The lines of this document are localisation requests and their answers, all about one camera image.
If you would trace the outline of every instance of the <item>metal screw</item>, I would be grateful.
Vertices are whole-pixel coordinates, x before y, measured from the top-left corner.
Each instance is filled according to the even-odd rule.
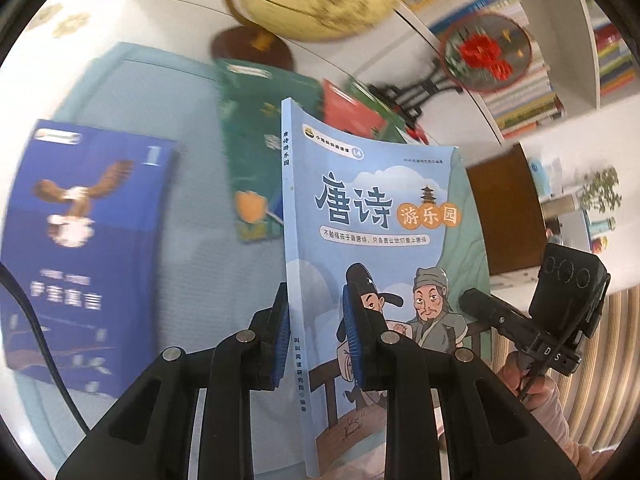
[[[395,345],[398,341],[400,341],[400,335],[398,334],[398,332],[394,332],[393,330],[387,330],[386,332],[382,333],[382,335],[380,336],[380,340],[388,345]]]
[[[250,343],[255,339],[255,332],[249,329],[241,330],[236,334],[236,339],[241,343]]]
[[[182,351],[177,346],[169,346],[162,352],[162,359],[165,361],[175,361],[182,355]]]
[[[474,360],[474,353],[469,348],[458,348],[454,354],[458,361],[469,363]]]

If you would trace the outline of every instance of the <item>gray hat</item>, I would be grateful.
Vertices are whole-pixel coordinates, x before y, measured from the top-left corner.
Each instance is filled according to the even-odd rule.
[[[444,270],[440,267],[431,267],[430,269],[418,268],[418,270],[415,271],[414,292],[423,285],[449,287],[449,280]]]

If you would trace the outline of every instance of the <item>green plant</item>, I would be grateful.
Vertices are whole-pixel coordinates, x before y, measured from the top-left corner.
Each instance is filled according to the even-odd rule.
[[[584,176],[586,183],[582,186],[578,199],[583,209],[595,209],[600,213],[613,211],[620,207],[622,197],[614,188],[619,184],[616,168],[610,166],[602,171]]]

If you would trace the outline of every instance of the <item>brown globe base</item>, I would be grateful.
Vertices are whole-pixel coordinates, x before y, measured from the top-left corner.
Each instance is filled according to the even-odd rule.
[[[259,34],[254,28],[243,26],[223,30],[211,41],[211,57],[241,59],[295,72],[296,63],[287,44],[274,36],[271,44],[260,50],[254,46]]]

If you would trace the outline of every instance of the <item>red flower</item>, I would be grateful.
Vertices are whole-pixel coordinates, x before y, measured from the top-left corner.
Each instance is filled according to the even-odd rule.
[[[486,34],[474,34],[458,48],[462,59],[471,68],[489,68],[502,51],[500,45]]]
[[[498,81],[506,81],[513,74],[513,67],[503,59],[494,61],[489,70]]]

